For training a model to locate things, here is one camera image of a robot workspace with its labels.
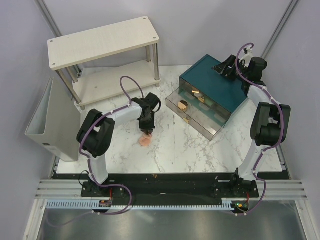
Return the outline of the pink makeup sponge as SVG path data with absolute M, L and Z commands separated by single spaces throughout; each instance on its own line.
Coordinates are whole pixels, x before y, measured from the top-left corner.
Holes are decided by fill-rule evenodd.
M 142 147 L 147 147 L 151 143 L 151 141 L 152 141 L 152 135 L 143 133 L 139 139 L 139 144 Z

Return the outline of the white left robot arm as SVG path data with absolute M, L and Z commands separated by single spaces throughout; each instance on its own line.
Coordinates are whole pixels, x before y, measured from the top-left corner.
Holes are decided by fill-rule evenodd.
M 129 104 L 112 110 L 109 113 L 92 109 L 87 114 L 76 140 L 80 144 L 79 153 L 87 157 L 89 178 L 94 182 L 92 191 L 99 197 L 106 196 L 110 185 L 106 166 L 108 151 L 115 128 L 137 120 L 142 132 L 139 143 L 142 146 L 150 144 L 155 127 L 155 114 L 161 109 L 160 99 L 153 93 L 145 98 L 133 98 Z

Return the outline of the green tube white cap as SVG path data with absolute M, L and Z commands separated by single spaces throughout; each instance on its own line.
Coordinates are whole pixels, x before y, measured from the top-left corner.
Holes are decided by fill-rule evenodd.
M 210 98 L 205 98 L 204 99 L 204 104 L 206 106 L 208 106 L 209 108 L 215 108 L 217 106 L 217 103 L 215 101 L 213 101 L 212 99 Z

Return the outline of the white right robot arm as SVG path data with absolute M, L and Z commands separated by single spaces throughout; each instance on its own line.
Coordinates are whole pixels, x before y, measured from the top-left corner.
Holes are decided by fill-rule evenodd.
M 276 148 L 287 137 L 291 107 L 276 101 L 262 81 L 267 61 L 260 57 L 250 60 L 237 59 L 231 55 L 222 63 L 212 67 L 214 71 L 231 81 L 240 80 L 245 96 L 256 106 L 250 128 L 252 143 L 235 174 L 237 178 L 229 184 L 229 191 L 235 197 L 247 191 L 244 181 L 255 181 L 266 151 Z

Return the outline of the clear drawer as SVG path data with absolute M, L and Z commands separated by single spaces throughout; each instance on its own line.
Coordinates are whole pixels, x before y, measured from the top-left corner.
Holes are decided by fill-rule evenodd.
M 186 101 L 188 103 L 188 109 L 186 112 L 181 111 L 178 108 L 179 101 Z M 203 114 L 195 106 L 191 104 L 186 97 L 179 95 L 179 88 L 171 93 L 166 99 L 166 106 L 181 117 L 187 124 L 197 130 L 208 140 L 212 140 L 214 136 L 226 125 L 225 122 L 215 121 Z
M 194 107 L 216 122 L 226 122 L 232 115 L 217 102 L 209 98 L 181 77 L 179 78 L 178 93 L 182 97 L 186 97 Z

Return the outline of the teal drawer cabinet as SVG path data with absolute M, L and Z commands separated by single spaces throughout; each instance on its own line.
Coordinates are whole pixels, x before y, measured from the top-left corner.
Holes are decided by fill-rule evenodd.
M 185 71 L 182 78 L 210 99 L 221 105 L 231 113 L 231 116 L 247 99 L 242 90 L 240 80 L 229 80 L 212 69 L 220 64 L 218 60 L 210 55 L 205 55 Z

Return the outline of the gold cream jar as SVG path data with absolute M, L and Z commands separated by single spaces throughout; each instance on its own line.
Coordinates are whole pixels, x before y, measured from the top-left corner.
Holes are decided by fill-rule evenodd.
M 181 111 L 186 112 L 188 110 L 189 104 L 185 100 L 180 100 L 177 104 L 177 107 Z

